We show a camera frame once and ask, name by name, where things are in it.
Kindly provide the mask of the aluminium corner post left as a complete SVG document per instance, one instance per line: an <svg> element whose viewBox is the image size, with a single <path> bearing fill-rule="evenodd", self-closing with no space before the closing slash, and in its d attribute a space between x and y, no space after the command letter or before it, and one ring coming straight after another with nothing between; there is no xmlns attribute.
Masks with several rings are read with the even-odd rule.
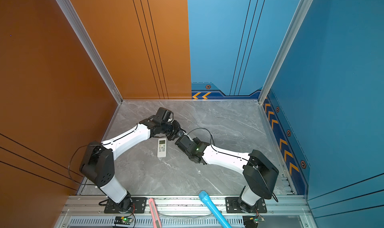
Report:
<svg viewBox="0 0 384 228"><path fill-rule="evenodd" d="M85 26L83 25L78 13L76 12L72 2L70 0L56 0L67 21L81 42L83 48L87 52L89 58L93 62L101 78L112 94L113 98L118 105L123 102L123 97L119 92L112 76L110 75L103 59L101 58L97 48L95 47L91 37L89 36Z"/></svg>

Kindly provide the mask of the aluminium front rail frame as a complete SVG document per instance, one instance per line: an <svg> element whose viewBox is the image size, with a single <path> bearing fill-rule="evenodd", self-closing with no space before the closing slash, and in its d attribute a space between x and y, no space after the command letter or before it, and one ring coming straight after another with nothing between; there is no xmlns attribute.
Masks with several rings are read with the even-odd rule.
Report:
<svg viewBox="0 0 384 228"><path fill-rule="evenodd" d="M202 203L199 196L133 196L153 198L163 228L219 228L218 220ZM232 228L245 228L243 216L263 216L258 228L315 228L317 224L303 196L279 195L278 200L266 200L267 213L232 213L226 211L225 198L212 195L211 200ZM105 214L104 196L70 196L54 225L56 228L117 228L116 216L133 217L134 228L153 228L149 202L143 214Z"/></svg>

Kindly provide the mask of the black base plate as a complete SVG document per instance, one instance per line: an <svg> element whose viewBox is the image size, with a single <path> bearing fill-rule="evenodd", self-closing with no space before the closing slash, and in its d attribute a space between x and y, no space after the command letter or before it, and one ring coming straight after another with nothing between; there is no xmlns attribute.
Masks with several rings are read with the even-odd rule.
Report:
<svg viewBox="0 0 384 228"><path fill-rule="evenodd" d="M264 199L259 199L253 206L243 202L240 197L226 197L226 211L232 213L266 214L267 206Z"/></svg>
<svg viewBox="0 0 384 228"><path fill-rule="evenodd" d="M131 203L127 206L126 209L119 207L111 199L107 200L105 205L104 213L105 214L143 214L147 206L146 197L133 197L131 198Z"/></svg>

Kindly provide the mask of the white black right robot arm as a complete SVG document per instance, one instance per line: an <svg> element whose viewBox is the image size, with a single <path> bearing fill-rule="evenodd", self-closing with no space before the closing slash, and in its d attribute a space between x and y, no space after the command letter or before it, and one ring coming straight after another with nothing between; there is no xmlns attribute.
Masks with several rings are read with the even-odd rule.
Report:
<svg viewBox="0 0 384 228"><path fill-rule="evenodd" d="M243 212L253 213L260 199L274 198L279 170L262 152L232 152L186 135L177 139L175 145L196 164L216 165L243 175L247 185L238 198L238 205Z"/></svg>

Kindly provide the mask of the aluminium corner post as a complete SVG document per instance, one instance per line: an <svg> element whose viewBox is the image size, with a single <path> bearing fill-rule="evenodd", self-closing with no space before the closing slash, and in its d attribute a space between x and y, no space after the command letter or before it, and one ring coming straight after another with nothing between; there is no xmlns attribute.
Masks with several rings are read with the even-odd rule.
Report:
<svg viewBox="0 0 384 228"><path fill-rule="evenodd" d="M272 88L272 85L286 59L286 56L297 36L298 31L301 28L301 25L313 3L313 0L300 0L299 4L295 10L293 18L290 22L290 25L287 29L287 32L284 36L284 39L281 43L281 46L278 50L278 53L275 57L275 60L271 66L271 69L267 75L263 88L261 90L260 96L258 98L259 104L262 105L267 98L269 91Z"/></svg>
<svg viewBox="0 0 384 228"><path fill-rule="evenodd" d="M123 102L123 97L119 92L112 76L110 75L103 59L101 58L97 48L95 47L91 37L89 36L85 26L83 25L78 13L76 12L72 2L70 0L56 0L67 21L81 42L83 48L87 52L89 58L93 62L101 78L112 94L113 98L118 105Z"/></svg>

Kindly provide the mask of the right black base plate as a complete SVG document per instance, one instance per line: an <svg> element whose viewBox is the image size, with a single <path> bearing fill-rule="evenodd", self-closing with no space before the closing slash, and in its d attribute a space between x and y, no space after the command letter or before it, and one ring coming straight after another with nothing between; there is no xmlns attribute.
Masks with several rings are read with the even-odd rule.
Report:
<svg viewBox="0 0 384 228"><path fill-rule="evenodd" d="M266 214L267 206L264 199L259 199L253 206L243 202L240 197L226 197L226 211L232 213Z"/></svg>

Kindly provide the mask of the green circuit board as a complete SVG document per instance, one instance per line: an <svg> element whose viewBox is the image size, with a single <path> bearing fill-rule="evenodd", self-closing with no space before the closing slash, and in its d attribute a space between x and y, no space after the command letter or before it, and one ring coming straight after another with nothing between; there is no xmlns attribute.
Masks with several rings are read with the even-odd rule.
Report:
<svg viewBox="0 0 384 228"><path fill-rule="evenodd" d="M117 228L133 228L136 222L133 217L116 216L114 220L114 227Z"/></svg>
<svg viewBox="0 0 384 228"><path fill-rule="evenodd" d="M257 228L262 222L265 221L263 216L243 216L243 224L245 228Z"/></svg>

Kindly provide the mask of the white remote control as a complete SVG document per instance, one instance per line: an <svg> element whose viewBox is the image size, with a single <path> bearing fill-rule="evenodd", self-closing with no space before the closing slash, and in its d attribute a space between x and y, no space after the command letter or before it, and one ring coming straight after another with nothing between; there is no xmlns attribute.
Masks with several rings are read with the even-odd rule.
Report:
<svg viewBox="0 0 384 228"><path fill-rule="evenodd" d="M157 157L159 159L165 158L167 156L167 139L160 138L158 139L158 152Z"/></svg>

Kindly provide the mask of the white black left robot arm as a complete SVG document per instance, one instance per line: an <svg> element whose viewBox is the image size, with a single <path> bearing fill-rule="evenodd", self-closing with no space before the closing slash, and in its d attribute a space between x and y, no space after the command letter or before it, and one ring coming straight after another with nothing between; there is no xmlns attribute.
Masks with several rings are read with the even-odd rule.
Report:
<svg viewBox="0 0 384 228"><path fill-rule="evenodd" d="M119 211L127 212L132 205L131 194L115 175L115 160L135 145L165 135L169 141L186 134L177 121L140 121L134 128L101 143L91 142L80 164L80 172L96 185Z"/></svg>

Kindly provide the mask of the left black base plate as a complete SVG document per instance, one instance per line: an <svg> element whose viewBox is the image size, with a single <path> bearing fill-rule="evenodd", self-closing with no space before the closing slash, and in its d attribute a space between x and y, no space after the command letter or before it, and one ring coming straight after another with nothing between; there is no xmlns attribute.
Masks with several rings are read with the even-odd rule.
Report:
<svg viewBox="0 0 384 228"><path fill-rule="evenodd" d="M104 213L105 214L143 214L147 206L146 197L133 197L131 198L131 203L127 206L126 209L119 207L111 199L107 200L105 205Z"/></svg>

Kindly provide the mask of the aluminium corner post right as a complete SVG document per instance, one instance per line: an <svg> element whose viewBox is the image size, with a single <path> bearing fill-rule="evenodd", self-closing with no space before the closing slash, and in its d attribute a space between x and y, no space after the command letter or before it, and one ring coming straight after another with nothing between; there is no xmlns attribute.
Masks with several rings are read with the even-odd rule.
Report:
<svg viewBox="0 0 384 228"><path fill-rule="evenodd" d="M299 4L295 10L293 18L290 22L290 25L287 29L287 32L284 36L284 39L281 43L281 46L278 50L278 53L275 57L275 60L271 66L271 69L267 75L263 88L261 90L260 96L258 98L259 104L262 105L267 98L269 91L272 88L272 85L286 59L286 56L297 36L298 31L301 28L301 25L313 3L313 0L300 0Z"/></svg>

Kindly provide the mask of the blue plastic flashlight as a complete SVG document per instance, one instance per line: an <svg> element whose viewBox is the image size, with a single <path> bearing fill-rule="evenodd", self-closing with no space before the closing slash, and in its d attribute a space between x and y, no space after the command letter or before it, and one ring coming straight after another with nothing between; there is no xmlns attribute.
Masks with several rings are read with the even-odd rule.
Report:
<svg viewBox="0 0 384 228"><path fill-rule="evenodd" d="M202 203L211 211L211 213L214 215L214 217L218 220L218 222L223 228L231 228L231 225L225 219L222 213L218 210L216 205L212 202L207 192L201 191L199 193L199 198L202 201Z"/></svg>

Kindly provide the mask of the left green circuit board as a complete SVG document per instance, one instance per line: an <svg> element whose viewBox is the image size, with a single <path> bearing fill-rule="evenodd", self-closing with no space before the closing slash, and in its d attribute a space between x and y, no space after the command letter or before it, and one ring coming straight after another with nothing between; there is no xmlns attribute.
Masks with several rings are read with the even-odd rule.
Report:
<svg viewBox="0 0 384 228"><path fill-rule="evenodd" d="M133 217L116 216L114 220L114 227L117 228L133 228L136 222Z"/></svg>

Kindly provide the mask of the right green circuit board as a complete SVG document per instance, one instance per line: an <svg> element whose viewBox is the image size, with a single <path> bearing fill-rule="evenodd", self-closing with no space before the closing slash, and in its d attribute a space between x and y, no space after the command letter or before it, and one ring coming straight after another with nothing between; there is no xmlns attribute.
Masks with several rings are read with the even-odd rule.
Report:
<svg viewBox="0 0 384 228"><path fill-rule="evenodd" d="M243 216L243 224L245 228L257 228L262 222L265 221L263 216Z"/></svg>

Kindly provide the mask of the pink utility knife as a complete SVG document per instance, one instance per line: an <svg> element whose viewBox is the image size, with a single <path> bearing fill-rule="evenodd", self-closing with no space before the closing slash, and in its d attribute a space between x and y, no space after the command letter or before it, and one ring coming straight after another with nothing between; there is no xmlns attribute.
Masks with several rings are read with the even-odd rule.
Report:
<svg viewBox="0 0 384 228"><path fill-rule="evenodd" d="M156 204L155 204L154 199L150 198L148 200L148 202L149 202L150 212L151 212L151 215L152 215L153 227L154 228L162 228L161 219L160 219L158 210L156 208Z"/></svg>

